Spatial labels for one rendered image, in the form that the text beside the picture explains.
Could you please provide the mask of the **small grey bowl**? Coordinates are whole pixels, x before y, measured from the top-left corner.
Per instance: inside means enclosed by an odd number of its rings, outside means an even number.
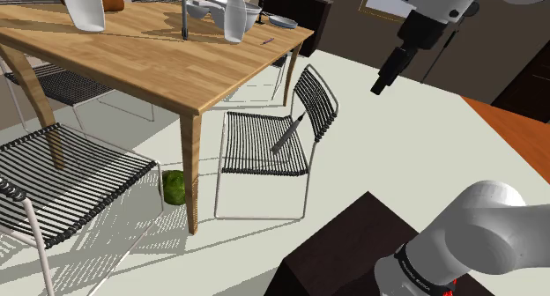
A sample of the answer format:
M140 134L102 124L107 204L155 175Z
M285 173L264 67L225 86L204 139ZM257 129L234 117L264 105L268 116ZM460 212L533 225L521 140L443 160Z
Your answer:
M215 26L224 29L225 8L221 5L205 0L188 0L186 7L187 13L195 19L202 19L210 13Z

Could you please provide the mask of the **grey metal pole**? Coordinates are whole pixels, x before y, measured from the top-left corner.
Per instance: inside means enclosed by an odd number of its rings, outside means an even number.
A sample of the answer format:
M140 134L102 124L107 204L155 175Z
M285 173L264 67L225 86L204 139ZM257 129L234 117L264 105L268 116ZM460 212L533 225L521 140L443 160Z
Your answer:
M188 0L182 0L182 38L186 41L188 39L188 20L187 20L187 2Z

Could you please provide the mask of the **large white bowl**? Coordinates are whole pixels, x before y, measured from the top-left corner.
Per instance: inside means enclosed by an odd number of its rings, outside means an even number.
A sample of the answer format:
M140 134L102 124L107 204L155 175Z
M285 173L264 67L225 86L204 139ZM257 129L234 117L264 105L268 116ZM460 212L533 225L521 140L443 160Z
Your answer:
M227 7L227 0L206 0L206 1L212 4L218 5L218 8L216 7L211 8L211 15L215 25L218 28L223 29L224 19L225 19L224 13ZM246 33L255 24L259 13L262 11L262 8L249 2L246 2L245 4L246 4L247 18L246 18L246 25L245 25L244 32Z

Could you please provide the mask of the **framed wall picture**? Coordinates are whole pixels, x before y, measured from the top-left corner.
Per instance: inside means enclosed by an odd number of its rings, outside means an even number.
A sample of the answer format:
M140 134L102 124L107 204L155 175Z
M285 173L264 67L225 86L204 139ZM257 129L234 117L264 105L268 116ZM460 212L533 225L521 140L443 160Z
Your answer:
M403 22L413 7L402 0L362 0L360 11L381 19Z

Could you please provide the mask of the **white plate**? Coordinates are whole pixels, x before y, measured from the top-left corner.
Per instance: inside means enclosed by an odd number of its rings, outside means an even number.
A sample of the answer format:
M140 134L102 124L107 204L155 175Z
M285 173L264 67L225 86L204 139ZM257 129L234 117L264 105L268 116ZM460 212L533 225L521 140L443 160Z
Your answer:
M298 26L298 23L292 19L281 17L278 15L271 15L269 21L275 25L288 29L295 29Z

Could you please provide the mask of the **white bottle vase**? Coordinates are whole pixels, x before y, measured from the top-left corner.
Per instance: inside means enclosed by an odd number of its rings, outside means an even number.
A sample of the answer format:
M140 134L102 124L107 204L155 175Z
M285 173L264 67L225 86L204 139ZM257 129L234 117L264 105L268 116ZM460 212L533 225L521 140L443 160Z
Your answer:
M246 3L244 0L227 0L224 13L224 38L232 43L240 43L246 27Z

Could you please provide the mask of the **dark wooden cabinet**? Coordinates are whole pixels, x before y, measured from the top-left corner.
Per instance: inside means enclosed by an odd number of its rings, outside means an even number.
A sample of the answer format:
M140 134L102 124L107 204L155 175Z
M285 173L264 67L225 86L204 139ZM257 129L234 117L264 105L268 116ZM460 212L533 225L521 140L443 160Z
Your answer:
M550 122L550 40L491 105L543 123Z

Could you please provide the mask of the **wide white vase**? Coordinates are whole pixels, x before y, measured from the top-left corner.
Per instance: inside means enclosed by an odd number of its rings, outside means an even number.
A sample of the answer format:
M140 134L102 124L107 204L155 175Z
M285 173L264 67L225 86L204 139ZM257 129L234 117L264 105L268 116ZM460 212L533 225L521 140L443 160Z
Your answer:
M102 0L64 0L74 26L86 32L105 30L105 13Z

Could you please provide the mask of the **green round vegetable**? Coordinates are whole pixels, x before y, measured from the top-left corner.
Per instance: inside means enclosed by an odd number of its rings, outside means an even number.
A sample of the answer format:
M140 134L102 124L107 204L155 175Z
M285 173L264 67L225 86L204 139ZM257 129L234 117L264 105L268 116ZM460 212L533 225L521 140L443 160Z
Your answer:
M185 183L183 171L167 170L162 173L164 201L171 205L183 205L185 201Z

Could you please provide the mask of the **dark sideboard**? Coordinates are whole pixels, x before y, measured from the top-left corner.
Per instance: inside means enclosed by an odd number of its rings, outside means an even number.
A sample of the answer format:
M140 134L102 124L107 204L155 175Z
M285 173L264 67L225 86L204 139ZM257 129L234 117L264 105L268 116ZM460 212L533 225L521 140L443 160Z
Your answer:
M332 1L327 0L264 0L264 11L292 19L314 32L301 46L300 55L306 57L316 51L331 7Z

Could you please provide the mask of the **grey pen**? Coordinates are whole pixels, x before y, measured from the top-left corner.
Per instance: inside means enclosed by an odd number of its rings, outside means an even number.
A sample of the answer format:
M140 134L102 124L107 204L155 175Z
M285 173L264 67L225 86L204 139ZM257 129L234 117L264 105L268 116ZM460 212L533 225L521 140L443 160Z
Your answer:
M306 112L303 112L285 131L285 133L280 137L280 139L277 141L277 143L271 148L271 152L275 155L277 155L282 148L282 146L286 143L286 141L292 136L292 134L296 131L298 126L300 125L303 117L305 116Z

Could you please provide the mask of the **wooden dining table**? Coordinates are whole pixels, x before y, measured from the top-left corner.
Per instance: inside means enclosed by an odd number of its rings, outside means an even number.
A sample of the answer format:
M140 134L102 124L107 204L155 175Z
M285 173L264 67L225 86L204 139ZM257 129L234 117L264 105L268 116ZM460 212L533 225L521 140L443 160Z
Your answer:
M60 4L0 5L0 57L19 77L43 127L56 119L29 56L177 113L189 231L196 233L203 113L285 53L297 56L312 31L255 24L232 44L211 19L191 19L185 41L182 9L169 3L128 3L105 20L103 32L87 33Z

